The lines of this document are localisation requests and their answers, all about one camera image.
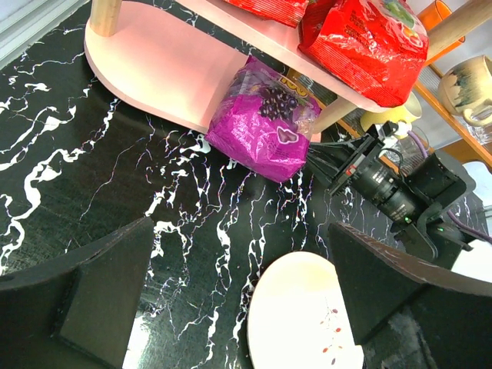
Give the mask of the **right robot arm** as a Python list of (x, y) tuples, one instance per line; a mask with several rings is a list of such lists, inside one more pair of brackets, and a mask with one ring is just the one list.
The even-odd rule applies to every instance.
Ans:
[(463, 224), (449, 210), (475, 182), (462, 164), (442, 150), (428, 155), (409, 175), (379, 158), (385, 150), (378, 136), (310, 145), (306, 164), (331, 195), (346, 187), (385, 214), (405, 251), (445, 269), (454, 266), (474, 240), (491, 237)]

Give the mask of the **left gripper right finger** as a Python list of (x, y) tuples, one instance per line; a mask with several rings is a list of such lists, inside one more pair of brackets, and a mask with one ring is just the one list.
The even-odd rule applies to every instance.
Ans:
[(328, 228), (354, 342), (369, 368), (489, 368), (491, 284), (343, 223)]

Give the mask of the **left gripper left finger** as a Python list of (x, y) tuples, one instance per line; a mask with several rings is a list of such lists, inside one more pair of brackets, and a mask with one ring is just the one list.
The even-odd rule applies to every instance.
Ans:
[(141, 218), (1, 278), (3, 368), (120, 368), (153, 248)]

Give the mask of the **purple candy bag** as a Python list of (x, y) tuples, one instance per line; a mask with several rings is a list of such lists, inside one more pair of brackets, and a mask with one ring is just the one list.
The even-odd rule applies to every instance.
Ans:
[(239, 164), (281, 183), (305, 164), (318, 103), (250, 56), (232, 79), (205, 139)]

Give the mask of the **red candy bag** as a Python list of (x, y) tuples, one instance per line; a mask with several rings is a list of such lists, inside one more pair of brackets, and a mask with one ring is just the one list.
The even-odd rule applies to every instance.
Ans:
[(300, 51), (384, 108), (406, 102), (428, 46), (404, 1), (311, 1), (300, 23)]
[(304, 17), (309, 0), (225, 0), (261, 18), (295, 28)]

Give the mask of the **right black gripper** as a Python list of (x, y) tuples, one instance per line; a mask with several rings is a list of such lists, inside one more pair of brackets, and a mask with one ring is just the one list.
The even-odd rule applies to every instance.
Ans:
[(443, 151), (425, 158), (401, 176), (379, 158), (382, 142), (366, 134), (340, 142), (310, 144), (307, 167), (332, 194), (352, 187), (384, 213), (394, 237), (408, 254), (425, 261), (456, 261), (471, 251), (471, 231), (444, 214), (475, 188), (464, 167)]

